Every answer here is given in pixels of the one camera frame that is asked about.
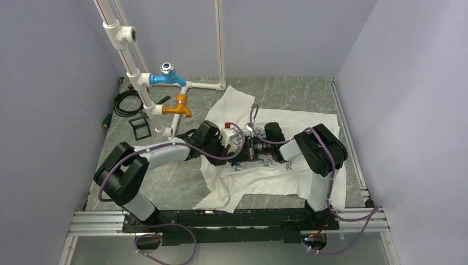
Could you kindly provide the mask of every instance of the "coiled black cable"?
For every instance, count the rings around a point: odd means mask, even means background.
[[[120,103],[122,103],[122,101],[125,98],[131,97],[131,96],[135,96],[135,97],[138,98],[138,100],[140,101],[140,106],[135,110],[121,109],[120,108]],[[114,98],[114,112],[118,116],[125,117],[125,118],[132,117],[135,114],[137,114],[138,111],[141,110],[141,109],[143,109],[143,102],[141,101],[140,97],[138,96],[138,92],[136,92],[135,90],[133,90],[133,89],[132,90],[127,90],[125,92],[118,93],[117,95],[115,95],[115,98]]]

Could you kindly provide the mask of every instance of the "black mounting plate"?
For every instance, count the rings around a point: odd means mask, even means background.
[[[160,210],[161,224],[175,222],[187,226],[198,243],[283,241],[300,243],[302,230],[319,230],[322,224],[308,221],[304,208],[238,209],[233,214],[224,211]],[[338,230],[338,221],[327,220],[325,230]],[[183,229],[166,226],[144,229],[130,217],[125,217],[124,233],[162,232],[163,246],[192,243],[192,237]]]

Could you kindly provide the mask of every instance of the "lavender wall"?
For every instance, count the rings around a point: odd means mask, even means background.
[[[467,13],[466,1],[380,0],[338,75],[402,264],[468,263]]]
[[[117,75],[76,1],[3,1],[0,25],[0,263],[58,264]]]
[[[214,0],[120,1],[151,71],[171,61],[181,75],[218,76]],[[93,2],[80,2],[124,75]],[[224,0],[226,75],[336,76],[375,2]]]

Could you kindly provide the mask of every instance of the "gray tiled surface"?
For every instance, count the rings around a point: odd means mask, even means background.
[[[187,81],[202,83],[217,83],[218,78],[187,78]],[[256,98],[256,103],[261,108],[303,110],[307,112],[337,114],[337,105],[333,99],[331,86],[327,78],[303,78],[303,77],[232,77],[226,79],[227,85],[250,94]],[[171,100],[165,105],[175,105],[174,99],[180,92],[175,87],[153,87],[150,96],[154,102],[166,95]],[[189,129],[197,128],[204,120],[208,110],[223,95],[223,92],[207,89],[191,89],[188,92],[188,105],[193,117],[181,117],[177,133],[183,133]],[[126,99],[121,107],[134,109],[139,100]],[[161,122],[170,126],[172,115],[164,115]],[[112,123],[107,133],[99,164],[112,151],[116,144],[128,142],[130,145],[150,145],[162,142],[161,136],[153,134],[151,137],[135,141],[133,131],[128,123],[130,118],[121,118],[113,115]],[[339,138],[346,142],[343,126]],[[200,159],[185,162],[171,163],[147,172],[141,191],[148,199],[160,209],[192,209],[198,202],[209,194],[203,176],[200,172]],[[347,172],[346,207],[363,206],[359,181],[355,173],[354,165],[350,159],[345,163]],[[93,183],[88,198],[86,210],[119,210],[114,203],[99,202],[97,198],[99,187]],[[297,195],[245,195],[238,208],[294,208],[303,207],[304,199]]]

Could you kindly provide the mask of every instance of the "blue faucet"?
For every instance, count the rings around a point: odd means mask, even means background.
[[[165,62],[161,65],[162,76],[150,75],[150,84],[179,84],[180,87],[187,85],[186,81],[179,76],[176,76],[176,69],[170,62]]]

